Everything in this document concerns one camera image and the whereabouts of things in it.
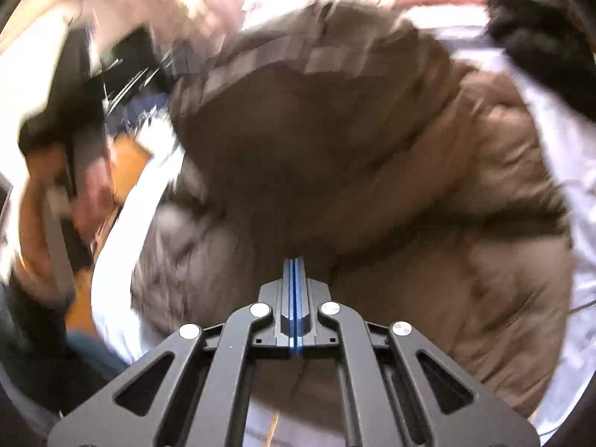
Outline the brown puffer jacket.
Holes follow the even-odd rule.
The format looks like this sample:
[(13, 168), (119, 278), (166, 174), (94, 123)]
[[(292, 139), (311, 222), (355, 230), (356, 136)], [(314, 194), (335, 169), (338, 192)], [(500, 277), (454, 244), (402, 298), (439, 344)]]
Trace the brown puffer jacket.
[(184, 149), (131, 279), (169, 334), (223, 322), (301, 256), (531, 415), (573, 285), (564, 197), (511, 78), (395, 12), (312, 4), (226, 41), (169, 104)]

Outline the wooden nightstand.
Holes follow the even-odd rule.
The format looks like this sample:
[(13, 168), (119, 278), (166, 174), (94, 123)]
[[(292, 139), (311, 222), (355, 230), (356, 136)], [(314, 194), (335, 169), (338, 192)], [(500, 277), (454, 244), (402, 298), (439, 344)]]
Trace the wooden nightstand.
[[(101, 250), (118, 218), (125, 200), (132, 188), (139, 181), (152, 154), (134, 138), (121, 136), (112, 143), (112, 181), (113, 201), (111, 213), (96, 233), (93, 260), (97, 261)], [(76, 275), (77, 296), (69, 309), (66, 325), (69, 331), (82, 331), (98, 338), (91, 308), (92, 277), (95, 265), (82, 269)]]

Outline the white blue striped bed sheet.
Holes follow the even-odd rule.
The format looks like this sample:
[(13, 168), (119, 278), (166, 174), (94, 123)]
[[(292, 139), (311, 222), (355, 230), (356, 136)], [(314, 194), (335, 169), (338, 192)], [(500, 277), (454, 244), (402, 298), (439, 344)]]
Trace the white blue striped bed sheet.
[[(538, 120), (549, 165), (571, 208), (577, 265), (567, 330), (554, 379), (530, 417), (542, 445), (552, 446), (586, 413), (595, 390), (595, 130), (561, 98), (518, 68), (478, 25), (435, 26), (430, 31), (455, 57), (512, 72)], [(148, 212), (135, 212), (125, 205), (124, 216), (115, 222), (115, 236), (108, 239), (91, 280), (94, 325), (126, 362), (139, 359), (161, 337), (131, 307), (133, 263), (148, 230)]]

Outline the black jacket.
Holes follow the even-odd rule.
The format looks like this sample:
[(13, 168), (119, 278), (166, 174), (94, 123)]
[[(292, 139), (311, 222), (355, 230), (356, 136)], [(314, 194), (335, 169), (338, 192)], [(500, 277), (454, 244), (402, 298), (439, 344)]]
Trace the black jacket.
[(594, 54), (555, 0), (487, 0), (487, 8), (487, 34), (511, 60), (594, 120)]

